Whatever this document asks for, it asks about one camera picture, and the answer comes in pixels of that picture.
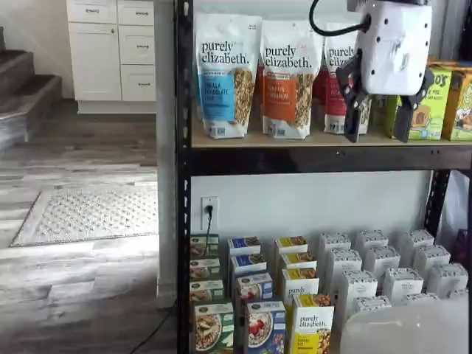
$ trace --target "floor mat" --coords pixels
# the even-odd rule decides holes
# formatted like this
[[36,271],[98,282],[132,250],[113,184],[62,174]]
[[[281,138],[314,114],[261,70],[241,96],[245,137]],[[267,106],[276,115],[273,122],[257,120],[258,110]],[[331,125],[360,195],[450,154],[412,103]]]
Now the floor mat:
[[157,234],[157,185],[44,190],[10,247]]

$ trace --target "cabinet door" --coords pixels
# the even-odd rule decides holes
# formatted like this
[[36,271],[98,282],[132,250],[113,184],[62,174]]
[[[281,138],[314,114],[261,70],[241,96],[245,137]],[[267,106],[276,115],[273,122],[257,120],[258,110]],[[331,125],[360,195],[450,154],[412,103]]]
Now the cabinet door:
[[120,101],[117,26],[69,24],[76,100]]

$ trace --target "white bag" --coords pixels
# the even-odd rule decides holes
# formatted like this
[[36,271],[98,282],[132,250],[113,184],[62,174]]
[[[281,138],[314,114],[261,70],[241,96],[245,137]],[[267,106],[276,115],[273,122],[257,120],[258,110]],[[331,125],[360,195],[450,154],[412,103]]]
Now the white bag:
[[282,139],[310,134],[313,82],[323,37],[307,21],[263,21],[263,132]]
[[248,130],[261,17],[197,13],[198,97],[206,133],[242,138]]

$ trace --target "black metal shelf frame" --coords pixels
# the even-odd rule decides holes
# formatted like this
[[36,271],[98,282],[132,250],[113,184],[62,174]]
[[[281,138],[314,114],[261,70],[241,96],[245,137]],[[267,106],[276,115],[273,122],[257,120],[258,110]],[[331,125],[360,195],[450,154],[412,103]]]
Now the black metal shelf frame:
[[[472,145],[192,147],[193,0],[176,0],[175,5],[177,353],[187,354],[192,176],[433,170],[424,227],[436,235],[451,170],[472,176]],[[469,189],[469,232],[472,232],[471,195],[472,188]]]

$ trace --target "gray wood flooring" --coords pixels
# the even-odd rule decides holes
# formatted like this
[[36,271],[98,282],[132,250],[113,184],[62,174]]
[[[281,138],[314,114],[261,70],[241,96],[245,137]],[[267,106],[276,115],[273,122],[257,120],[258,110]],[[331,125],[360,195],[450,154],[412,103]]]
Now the gray wood flooring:
[[[61,103],[0,151],[0,353],[127,354],[160,322],[157,236],[8,248],[44,187],[156,181],[154,116],[78,116]],[[139,353],[174,353],[171,317]]]

